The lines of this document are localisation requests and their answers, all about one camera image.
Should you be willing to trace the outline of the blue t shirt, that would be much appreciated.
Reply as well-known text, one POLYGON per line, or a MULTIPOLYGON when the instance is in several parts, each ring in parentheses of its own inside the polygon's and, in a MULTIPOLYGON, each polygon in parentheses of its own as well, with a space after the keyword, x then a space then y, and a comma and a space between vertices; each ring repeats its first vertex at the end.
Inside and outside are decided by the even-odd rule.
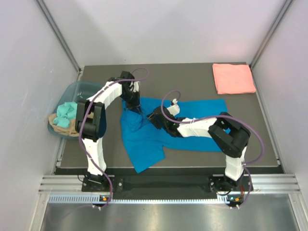
MULTIPOLYGON (((169 100, 163 102, 161 99, 142 97, 140 103, 142 114, 128 110, 126 103, 122 102, 123 112, 120 118, 123 144, 137 173, 163 160, 164 147, 185 151, 220 152, 211 138, 174 138, 163 129, 156 129, 147 115, 161 104, 170 106, 169 100)), ((178 105, 179 117, 201 118, 227 112, 223 99, 179 102, 178 105)))

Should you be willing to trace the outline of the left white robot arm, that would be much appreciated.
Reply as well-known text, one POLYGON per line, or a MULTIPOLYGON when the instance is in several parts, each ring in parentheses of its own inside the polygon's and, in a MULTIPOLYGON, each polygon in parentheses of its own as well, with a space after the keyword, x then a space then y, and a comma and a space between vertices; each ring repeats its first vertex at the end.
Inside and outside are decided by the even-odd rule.
POLYGON ((94 95, 77 102, 75 130, 79 133, 80 146, 87 156, 88 173, 94 177, 92 185, 99 191, 109 186, 109 179, 103 175, 107 169, 103 156, 106 109, 118 97, 124 101, 126 109, 141 114, 139 81, 128 71, 108 79, 94 95))

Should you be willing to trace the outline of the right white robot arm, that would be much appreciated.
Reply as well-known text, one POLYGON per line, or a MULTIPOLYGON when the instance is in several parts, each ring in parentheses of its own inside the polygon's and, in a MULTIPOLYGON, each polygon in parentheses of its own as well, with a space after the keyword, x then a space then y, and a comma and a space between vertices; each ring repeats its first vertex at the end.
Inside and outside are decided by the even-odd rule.
POLYGON ((211 138, 226 155, 225 186, 237 190, 242 185, 244 174, 244 156, 250 138, 250 131, 230 114, 220 113, 220 117, 202 120, 178 117, 179 109, 157 107, 147 115, 156 129, 163 129, 175 138, 206 137, 211 138))

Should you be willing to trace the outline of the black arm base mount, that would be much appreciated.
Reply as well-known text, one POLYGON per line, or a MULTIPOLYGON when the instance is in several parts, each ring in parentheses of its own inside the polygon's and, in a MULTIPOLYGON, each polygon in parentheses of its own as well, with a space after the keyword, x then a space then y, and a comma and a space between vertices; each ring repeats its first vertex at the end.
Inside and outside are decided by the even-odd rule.
POLYGON ((205 192, 228 192, 242 189, 248 191, 252 186, 247 176, 241 177, 237 183, 232 183, 222 175, 114 176, 110 179, 113 184, 113 192, 149 188, 198 188, 205 192))

